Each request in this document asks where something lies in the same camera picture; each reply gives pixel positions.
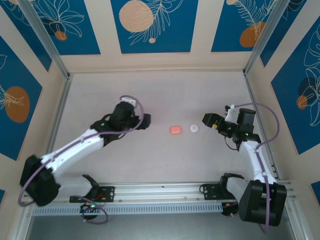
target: small white round object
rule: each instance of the small white round object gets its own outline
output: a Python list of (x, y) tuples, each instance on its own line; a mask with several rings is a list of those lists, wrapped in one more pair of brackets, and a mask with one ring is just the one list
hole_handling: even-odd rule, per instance
[(198, 127), (197, 124), (192, 124), (192, 125), (190, 125), (189, 129), (190, 129), (190, 131), (191, 131), (192, 133), (196, 133), (196, 132), (199, 131), (199, 127)]

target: white bottle cap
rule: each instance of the white bottle cap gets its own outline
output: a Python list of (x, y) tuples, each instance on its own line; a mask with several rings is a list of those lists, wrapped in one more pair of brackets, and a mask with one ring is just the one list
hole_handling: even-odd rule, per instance
[(192, 124), (192, 125), (190, 125), (189, 129), (190, 129), (190, 131), (191, 131), (192, 133), (196, 133), (196, 132), (199, 131), (199, 127), (198, 127), (197, 124)]

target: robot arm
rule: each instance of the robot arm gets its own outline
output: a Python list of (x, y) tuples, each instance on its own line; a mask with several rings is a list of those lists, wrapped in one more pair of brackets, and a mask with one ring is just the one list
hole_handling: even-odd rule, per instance
[[(42, 168), (26, 188), (27, 193), (38, 206), (45, 206), (56, 197), (90, 195), (91, 199), (94, 198), (93, 190), (97, 183), (90, 176), (84, 175), (75, 179), (62, 177), (62, 174), (88, 154), (122, 138), (123, 133), (137, 126), (140, 120), (135, 116), (135, 107), (135, 100), (123, 97), (112, 114), (107, 114), (94, 122), (90, 129), (74, 141), (42, 157), (30, 156), (25, 161), (20, 185), (24, 186), (31, 175)], [(151, 116), (144, 114), (143, 121), (137, 130), (148, 128), (150, 123)], [(100, 135), (102, 132), (119, 132), (119, 134)]]
[(236, 150), (243, 156), (248, 167), (249, 182), (247, 183), (242, 176), (225, 173), (220, 180), (220, 189), (231, 193), (236, 198), (241, 220), (264, 224), (268, 214), (266, 176), (270, 192), (269, 225), (278, 226), (285, 206), (287, 190), (285, 186), (277, 184), (261, 148), (258, 148), (261, 140), (258, 134), (253, 133), (256, 112), (241, 108), (235, 123), (232, 122), (236, 114), (235, 106), (225, 106), (225, 110), (226, 118), (215, 113), (207, 113), (203, 116), (202, 122), (210, 128), (215, 128), (225, 138), (232, 139)]

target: pink eraser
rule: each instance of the pink eraser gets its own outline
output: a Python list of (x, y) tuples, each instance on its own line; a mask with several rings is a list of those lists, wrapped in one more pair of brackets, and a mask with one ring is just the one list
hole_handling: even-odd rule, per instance
[(182, 132), (181, 126), (171, 126), (170, 127), (171, 134), (181, 134), (181, 132)]

